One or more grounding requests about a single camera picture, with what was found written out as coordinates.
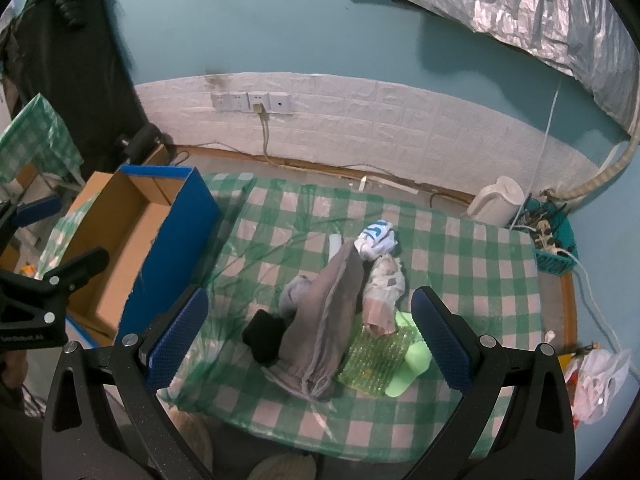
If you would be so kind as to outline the light green cloth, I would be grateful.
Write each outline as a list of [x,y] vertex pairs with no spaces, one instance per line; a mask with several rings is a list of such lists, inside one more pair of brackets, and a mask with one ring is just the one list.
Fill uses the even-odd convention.
[[420,330],[416,327],[412,315],[409,312],[397,311],[395,322],[398,328],[410,328],[412,341],[400,362],[398,370],[393,374],[390,383],[385,389],[386,396],[390,398],[398,398],[398,396],[404,394],[416,381],[416,378],[428,370],[432,362],[431,351],[427,347]]

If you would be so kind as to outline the black sock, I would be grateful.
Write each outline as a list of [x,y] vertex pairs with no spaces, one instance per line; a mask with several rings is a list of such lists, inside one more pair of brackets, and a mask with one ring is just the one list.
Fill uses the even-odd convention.
[[283,318],[258,310],[244,328],[242,341],[250,348],[256,363],[270,367],[278,362],[281,341],[287,328]]

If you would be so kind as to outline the grey blue sock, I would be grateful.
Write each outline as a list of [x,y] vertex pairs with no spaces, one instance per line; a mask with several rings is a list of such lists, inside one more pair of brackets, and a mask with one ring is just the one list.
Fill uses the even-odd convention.
[[282,289],[278,311],[281,318],[292,318],[298,307],[299,300],[306,295],[312,281],[305,275],[297,275]]

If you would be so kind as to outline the beige white patterned cloth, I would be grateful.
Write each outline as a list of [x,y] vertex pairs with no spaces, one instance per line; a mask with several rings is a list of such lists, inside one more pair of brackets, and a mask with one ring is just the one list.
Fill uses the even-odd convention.
[[405,291],[400,260],[391,255],[378,257],[362,292],[362,324],[370,335],[382,337],[396,332],[396,304]]

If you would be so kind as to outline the grey trousers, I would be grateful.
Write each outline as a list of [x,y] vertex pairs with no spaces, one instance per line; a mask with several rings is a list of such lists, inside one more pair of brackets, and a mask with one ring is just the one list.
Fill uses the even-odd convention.
[[286,329],[266,376],[298,398],[328,394],[345,353],[363,285],[363,263],[349,240],[315,277]]

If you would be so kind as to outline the white blue sock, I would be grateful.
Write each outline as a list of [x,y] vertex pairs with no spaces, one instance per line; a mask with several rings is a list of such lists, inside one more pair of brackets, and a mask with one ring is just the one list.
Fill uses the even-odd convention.
[[390,254],[396,245],[393,223],[386,220],[378,220],[369,224],[354,241],[360,258],[369,262]]

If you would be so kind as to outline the white plastic bag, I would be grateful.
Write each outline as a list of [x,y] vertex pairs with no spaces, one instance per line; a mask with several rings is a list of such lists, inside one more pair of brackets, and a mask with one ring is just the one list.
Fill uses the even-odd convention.
[[629,350],[612,353],[596,349],[568,361],[564,379],[575,427],[592,425],[608,414],[613,399],[626,382],[629,367]]

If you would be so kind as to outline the blue edged cardboard box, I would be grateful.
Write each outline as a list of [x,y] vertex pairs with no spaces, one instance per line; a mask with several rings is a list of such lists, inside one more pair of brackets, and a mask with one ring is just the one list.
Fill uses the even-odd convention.
[[221,217],[197,169],[124,165],[95,172],[70,207],[79,224],[62,252],[67,262],[89,249],[110,262],[70,295],[67,318],[88,347],[142,334],[190,284]]

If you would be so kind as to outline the black cylindrical device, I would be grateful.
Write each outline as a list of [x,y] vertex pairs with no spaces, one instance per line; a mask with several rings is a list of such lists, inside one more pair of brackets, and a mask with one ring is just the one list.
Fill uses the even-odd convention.
[[152,122],[147,122],[131,139],[121,136],[117,144],[126,164],[141,165],[163,143],[164,136]]

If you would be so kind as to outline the teal basket with power strip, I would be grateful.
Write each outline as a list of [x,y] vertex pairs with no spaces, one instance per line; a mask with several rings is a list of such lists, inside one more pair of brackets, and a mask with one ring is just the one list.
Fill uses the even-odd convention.
[[540,272],[562,276],[575,266],[578,251],[566,207],[530,198],[516,222],[533,240]]

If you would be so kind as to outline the green checkered tablecloth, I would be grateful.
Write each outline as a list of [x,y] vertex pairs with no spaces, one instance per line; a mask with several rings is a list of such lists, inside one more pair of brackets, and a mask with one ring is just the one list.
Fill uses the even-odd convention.
[[[428,354],[410,298],[428,286],[500,344],[541,342],[538,271],[529,236],[349,188],[209,174],[222,211],[196,279],[209,315],[160,397],[282,444],[346,460],[408,463],[436,437],[457,395]],[[319,400],[271,379],[242,339],[256,312],[283,322],[342,245],[357,249],[348,286],[355,317],[342,331]]]

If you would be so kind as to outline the white electric kettle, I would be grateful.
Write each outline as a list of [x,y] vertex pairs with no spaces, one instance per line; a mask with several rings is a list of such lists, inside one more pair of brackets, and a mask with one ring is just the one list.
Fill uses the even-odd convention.
[[484,186],[469,204],[466,215],[473,221],[504,228],[514,218],[525,194],[518,182],[500,176],[495,183]]

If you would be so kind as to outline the silver foil curtain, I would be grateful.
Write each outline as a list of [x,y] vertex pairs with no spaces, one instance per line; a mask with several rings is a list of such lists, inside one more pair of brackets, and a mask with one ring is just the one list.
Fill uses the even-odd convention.
[[639,51],[608,0],[407,0],[521,49],[579,81],[628,133],[639,123]]

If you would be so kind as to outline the white wall socket strip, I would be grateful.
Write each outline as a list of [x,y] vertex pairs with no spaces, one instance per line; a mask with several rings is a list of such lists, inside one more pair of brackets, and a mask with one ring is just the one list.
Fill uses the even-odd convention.
[[293,113],[291,97],[285,92],[212,92],[209,96],[217,112],[266,112],[281,115]]

